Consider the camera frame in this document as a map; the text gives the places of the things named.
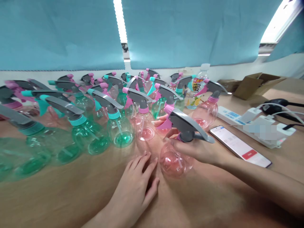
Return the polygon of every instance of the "power strip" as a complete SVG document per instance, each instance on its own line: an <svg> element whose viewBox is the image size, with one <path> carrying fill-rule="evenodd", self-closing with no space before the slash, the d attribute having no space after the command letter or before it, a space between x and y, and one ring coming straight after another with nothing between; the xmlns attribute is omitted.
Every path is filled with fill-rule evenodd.
<svg viewBox="0 0 304 228"><path fill-rule="evenodd" d="M258 136L254 135L252 133L249 133L249 132L243 130L242 128L239 128L238 126L240 126L240 125L251 125L251 121L248 122L248 123L244 123L244 122L240 121L239 119L242 117L241 115L239 115L235 112L232 112L229 109L224 108L223 106L219 106L217 117L222 119L223 121L227 122L228 124L231 124L236 129L240 130L241 132L250 136L254 140L257 140L259 143L263 144L264 146L266 146L270 149L280 148L281 144L286 140L286 138L281 139L281 140L277 140L276 145L274 145L274 144L271 144L270 142L268 142L266 140L263 140L263 139L259 138Z"/></svg>

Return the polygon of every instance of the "phone screen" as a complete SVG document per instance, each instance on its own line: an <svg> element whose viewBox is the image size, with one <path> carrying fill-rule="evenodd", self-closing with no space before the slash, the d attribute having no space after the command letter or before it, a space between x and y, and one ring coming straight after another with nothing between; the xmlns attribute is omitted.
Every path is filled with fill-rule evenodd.
<svg viewBox="0 0 304 228"><path fill-rule="evenodd" d="M244 141L240 140L223 126L217 126L210 129L210 133L239 158L262 167L271 165L270 160L254 150Z"/></svg>

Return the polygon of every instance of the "pink spray bottle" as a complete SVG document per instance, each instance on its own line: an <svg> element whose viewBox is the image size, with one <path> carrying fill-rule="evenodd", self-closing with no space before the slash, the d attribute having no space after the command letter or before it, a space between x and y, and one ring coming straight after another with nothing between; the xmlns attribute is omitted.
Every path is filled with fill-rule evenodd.
<svg viewBox="0 0 304 228"><path fill-rule="evenodd" d="M184 143L191 142L194 138L215 143L214 138L208 136L193 119L180 110L168 105L165 107L165 112L168 117L157 129L177 128L180 133L176 139ZM161 149L159 163L166 175L180 178L192 168L193 162L194 158L177 152L169 142L166 142Z"/></svg>

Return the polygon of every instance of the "wooden table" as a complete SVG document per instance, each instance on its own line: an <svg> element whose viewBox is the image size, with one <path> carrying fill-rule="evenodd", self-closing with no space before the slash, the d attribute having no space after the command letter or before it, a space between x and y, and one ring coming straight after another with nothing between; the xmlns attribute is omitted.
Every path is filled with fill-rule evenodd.
<svg viewBox="0 0 304 228"><path fill-rule="evenodd" d="M285 98L304 103L304 80L287 79L263 97L244 101L221 96L219 105L239 114L267 99ZM279 119L283 123L291 121ZM226 123L217 119L214 126ZM1 122L0 136L22 137ZM226 126L237 137L270 159L270 169L304 183L304 129L298 127L280 149L268 149L257 141ZM162 137L150 142L152 157L159 155ZM229 151L216 142L214 149ZM0 183L0 227L80 227L110 200L126 163L139 150L135 142L127 149L109 148L102 155L82 155L71 164L44 168L18 182ZM180 180L160 177L159 192L135 227L297 227L300 222L228 172L196 162Z"/></svg>

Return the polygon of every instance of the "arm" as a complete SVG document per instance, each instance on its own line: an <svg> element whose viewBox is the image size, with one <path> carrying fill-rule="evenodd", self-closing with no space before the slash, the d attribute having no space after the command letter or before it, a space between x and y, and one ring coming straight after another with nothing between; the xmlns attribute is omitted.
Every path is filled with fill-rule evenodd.
<svg viewBox="0 0 304 228"><path fill-rule="evenodd" d="M165 117L159 119L153 122L155 126L159 126L165 120ZM236 158L223 151L219 143L210 144L198 139L183 143L175 139L169 139L175 134L178 134L178 130L171 129L164 140L170 142L176 151L191 156L199 162L226 170L293 216L304 219L303 183Z"/></svg>

